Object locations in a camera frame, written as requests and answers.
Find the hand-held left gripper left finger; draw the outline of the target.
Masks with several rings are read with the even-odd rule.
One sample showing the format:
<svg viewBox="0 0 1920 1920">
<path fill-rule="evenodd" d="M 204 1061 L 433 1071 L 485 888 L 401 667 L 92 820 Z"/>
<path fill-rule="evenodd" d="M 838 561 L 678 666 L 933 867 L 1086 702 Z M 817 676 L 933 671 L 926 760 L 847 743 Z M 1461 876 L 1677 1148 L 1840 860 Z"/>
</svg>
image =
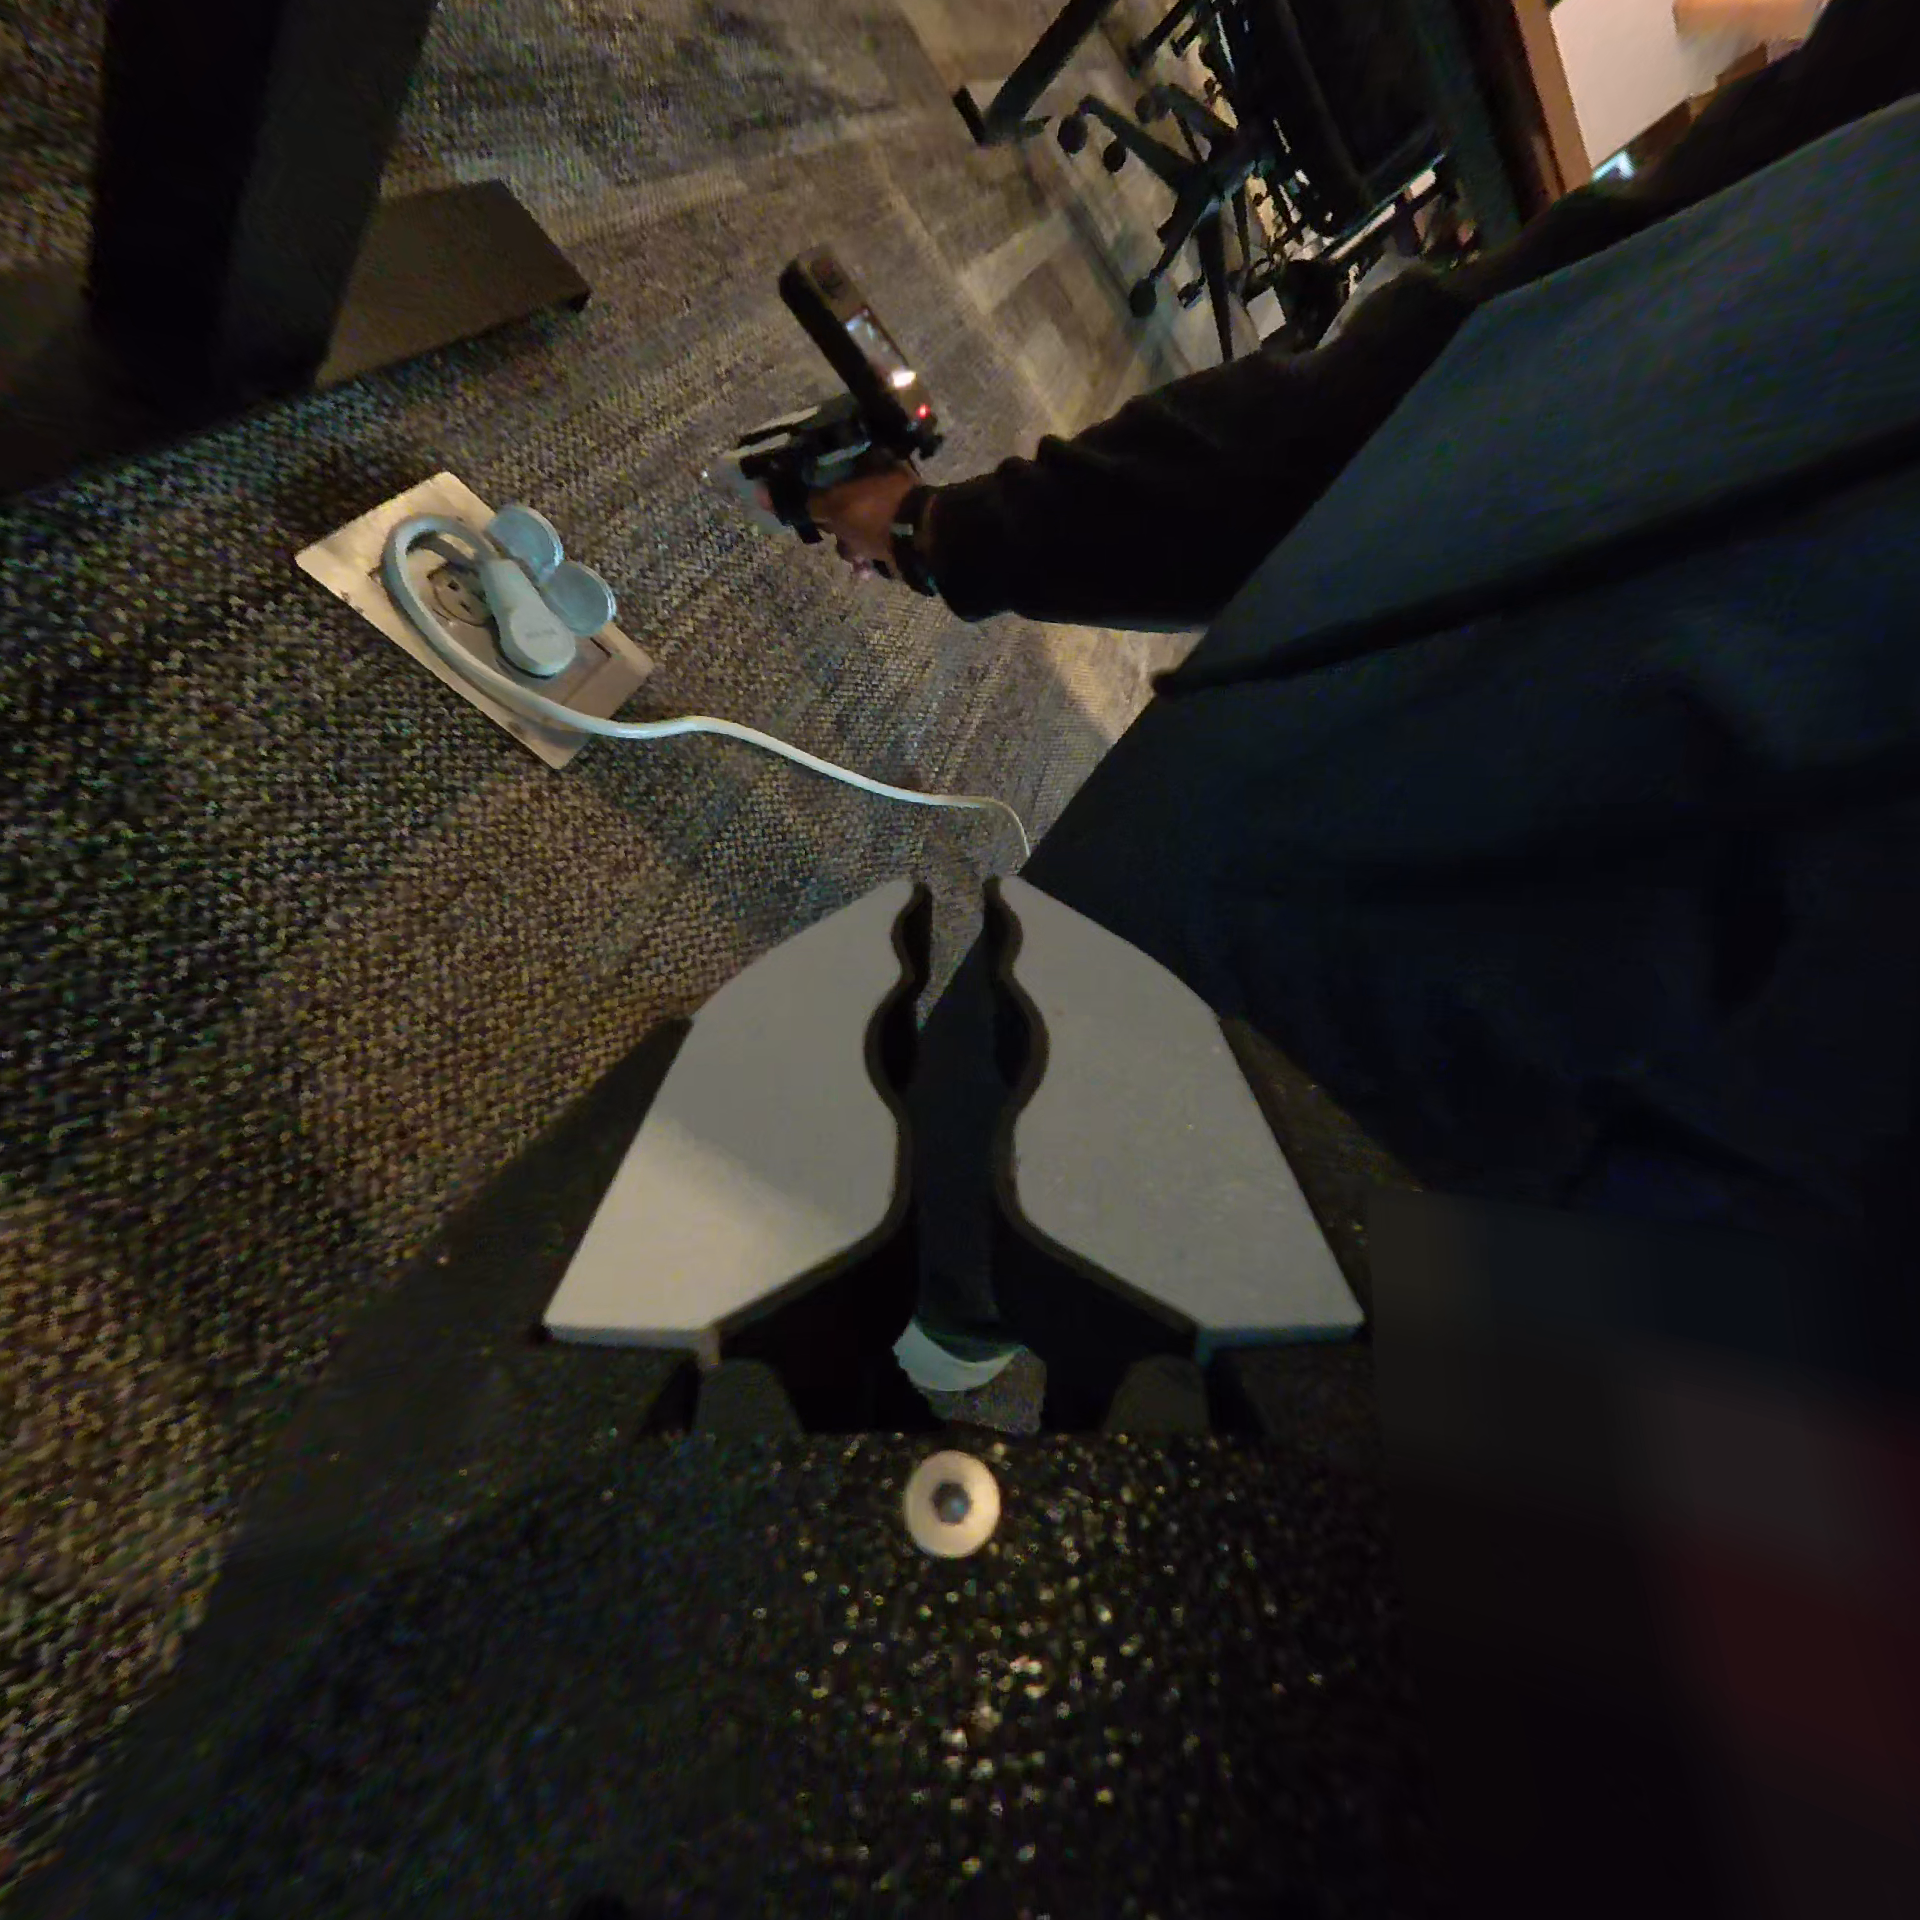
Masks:
<svg viewBox="0 0 1920 1920">
<path fill-rule="evenodd" d="M 751 959 L 692 1016 L 540 1328 L 728 1344 L 864 1279 L 909 1220 L 907 1099 L 931 894 L 895 877 Z"/>
</svg>

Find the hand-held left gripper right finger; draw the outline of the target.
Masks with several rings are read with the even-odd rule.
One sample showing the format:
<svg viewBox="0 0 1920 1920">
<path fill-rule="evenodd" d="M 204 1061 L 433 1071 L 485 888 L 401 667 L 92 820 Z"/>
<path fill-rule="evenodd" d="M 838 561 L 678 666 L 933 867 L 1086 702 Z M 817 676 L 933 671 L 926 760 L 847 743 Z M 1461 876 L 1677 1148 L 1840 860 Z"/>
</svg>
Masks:
<svg viewBox="0 0 1920 1920">
<path fill-rule="evenodd" d="M 988 889 L 1005 1314 L 1051 1373 L 1339 1341 L 1362 1306 L 1212 1008 L 1036 883 Z"/>
</svg>

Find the person's white shoe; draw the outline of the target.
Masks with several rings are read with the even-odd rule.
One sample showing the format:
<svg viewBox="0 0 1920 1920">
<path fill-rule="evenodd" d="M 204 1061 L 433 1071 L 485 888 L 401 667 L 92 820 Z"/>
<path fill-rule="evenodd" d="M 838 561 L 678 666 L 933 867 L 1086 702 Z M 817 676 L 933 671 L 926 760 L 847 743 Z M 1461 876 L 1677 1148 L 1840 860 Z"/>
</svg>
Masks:
<svg viewBox="0 0 1920 1920">
<path fill-rule="evenodd" d="M 891 1346 L 902 1373 L 949 1426 L 1038 1431 L 1044 1364 L 1026 1346 L 966 1332 L 931 1332 L 912 1318 Z"/>
</svg>

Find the white power plug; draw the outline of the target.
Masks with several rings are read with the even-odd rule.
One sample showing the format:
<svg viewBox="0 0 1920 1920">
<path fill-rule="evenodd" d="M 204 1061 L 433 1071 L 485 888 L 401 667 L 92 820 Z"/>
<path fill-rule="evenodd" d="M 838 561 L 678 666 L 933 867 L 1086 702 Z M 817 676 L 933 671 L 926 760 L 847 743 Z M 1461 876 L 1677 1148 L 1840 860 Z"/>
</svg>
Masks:
<svg viewBox="0 0 1920 1920">
<path fill-rule="evenodd" d="M 584 641 L 611 626 L 609 582 L 566 551 L 557 527 L 537 509 L 509 501 L 484 526 L 477 566 L 482 597 L 503 662 L 549 681 L 571 670 Z"/>
</svg>

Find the person's right hand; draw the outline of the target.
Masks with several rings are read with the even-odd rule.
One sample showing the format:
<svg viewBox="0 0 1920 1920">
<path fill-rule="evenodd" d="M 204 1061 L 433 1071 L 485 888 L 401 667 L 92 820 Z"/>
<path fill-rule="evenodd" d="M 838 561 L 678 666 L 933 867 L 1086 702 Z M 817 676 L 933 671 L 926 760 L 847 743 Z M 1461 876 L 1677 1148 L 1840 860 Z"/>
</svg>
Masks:
<svg viewBox="0 0 1920 1920">
<path fill-rule="evenodd" d="M 936 597 L 931 527 L 940 491 L 914 465 L 884 461 L 812 491 L 808 512 L 844 561 Z"/>
</svg>

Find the person's right forearm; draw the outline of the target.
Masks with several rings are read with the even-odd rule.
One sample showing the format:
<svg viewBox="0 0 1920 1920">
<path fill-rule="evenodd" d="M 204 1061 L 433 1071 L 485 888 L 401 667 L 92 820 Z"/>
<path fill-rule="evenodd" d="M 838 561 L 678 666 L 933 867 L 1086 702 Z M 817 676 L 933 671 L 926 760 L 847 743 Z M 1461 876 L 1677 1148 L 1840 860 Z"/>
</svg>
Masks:
<svg viewBox="0 0 1920 1920">
<path fill-rule="evenodd" d="M 1135 396 L 976 478 L 918 486 L 885 519 L 904 577 L 968 621 L 1180 631 L 1213 619 L 1332 490 L 1482 306 L 1670 212 L 1591 186 L 1463 264 L 1411 264 L 1314 348 L 1264 345 Z"/>
</svg>

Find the black desk leg base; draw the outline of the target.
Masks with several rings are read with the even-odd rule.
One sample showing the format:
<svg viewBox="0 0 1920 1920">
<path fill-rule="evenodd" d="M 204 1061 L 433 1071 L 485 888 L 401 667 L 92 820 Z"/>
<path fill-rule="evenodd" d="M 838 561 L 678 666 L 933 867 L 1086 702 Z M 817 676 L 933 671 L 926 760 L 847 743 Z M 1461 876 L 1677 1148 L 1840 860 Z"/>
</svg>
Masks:
<svg viewBox="0 0 1920 1920">
<path fill-rule="evenodd" d="M 433 14 L 105 6 L 85 257 L 4 271 L 4 497 L 588 306 L 503 180 L 380 196 Z"/>
</svg>

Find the metal floor outlet box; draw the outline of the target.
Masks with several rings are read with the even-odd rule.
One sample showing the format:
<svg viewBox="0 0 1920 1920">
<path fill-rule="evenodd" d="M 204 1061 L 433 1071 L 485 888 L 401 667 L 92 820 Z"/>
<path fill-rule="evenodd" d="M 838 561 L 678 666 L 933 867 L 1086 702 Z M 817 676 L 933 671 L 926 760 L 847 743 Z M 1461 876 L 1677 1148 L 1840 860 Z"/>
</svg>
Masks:
<svg viewBox="0 0 1920 1920">
<path fill-rule="evenodd" d="M 515 563 L 566 561 L 557 527 L 535 508 L 520 501 L 494 505 L 452 471 L 432 478 L 371 505 L 361 516 L 312 542 L 295 556 L 299 569 L 347 610 L 408 653 L 413 666 L 438 680 L 449 696 L 482 714 L 495 731 L 512 737 L 547 770 L 568 767 L 588 745 L 584 731 L 566 731 L 497 702 L 482 685 L 448 666 L 420 636 L 412 617 L 396 606 L 381 569 L 387 538 L 418 516 L 452 519 L 472 534 L 489 534 L 508 518 L 508 543 Z M 406 556 L 406 576 L 435 613 L 464 656 L 501 671 L 515 687 L 540 694 L 566 707 L 611 718 L 656 671 L 651 656 L 614 621 L 573 641 L 573 659 L 564 673 L 537 677 L 522 671 L 500 647 L 497 623 L 477 587 L 477 560 L 468 542 L 425 534 Z"/>
</svg>

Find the person's leg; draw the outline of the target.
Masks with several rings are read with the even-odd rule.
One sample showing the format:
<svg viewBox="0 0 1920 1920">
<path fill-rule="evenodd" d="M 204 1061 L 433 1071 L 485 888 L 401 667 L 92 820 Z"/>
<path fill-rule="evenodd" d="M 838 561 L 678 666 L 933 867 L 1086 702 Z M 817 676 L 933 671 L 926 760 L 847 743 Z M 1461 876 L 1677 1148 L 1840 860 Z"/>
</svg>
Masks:
<svg viewBox="0 0 1920 1920">
<path fill-rule="evenodd" d="M 995 1061 L 993 898 L 984 891 L 972 944 L 930 1001 L 907 1090 L 918 1205 L 915 1319 L 964 1361 L 1011 1346 L 995 1303 L 992 1149 L 1004 1104 Z"/>
</svg>

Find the black office chair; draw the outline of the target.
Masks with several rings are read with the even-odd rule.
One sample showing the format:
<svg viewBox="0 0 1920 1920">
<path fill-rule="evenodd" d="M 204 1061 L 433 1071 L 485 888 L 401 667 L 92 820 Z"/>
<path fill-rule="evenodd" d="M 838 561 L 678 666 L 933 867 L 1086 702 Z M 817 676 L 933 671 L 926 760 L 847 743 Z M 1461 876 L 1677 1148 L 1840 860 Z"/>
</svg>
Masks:
<svg viewBox="0 0 1920 1920">
<path fill-rule="evenodd" d="M 1410 6 L 1176 3 L 1164 23 L 1198 42 L 1208 96 L 1158 79 L 1131 109 L 1087 93 L 1058 124 L 1067 156 L 1104 129 L 1109 173 L 1135 160 L 1169 193 L 1158 257 L 1131 280 L 1128 307 L 1147 322 L 1192 252 L 1198 271 L 1173 297 L 1210 306 L 1224 361 L 1237 352 L 1235 313 L 1264 295 L 1280 348 L 1318 348 L 1372 270 L 1425 252 L 1458 193 Z"/>
</svg>

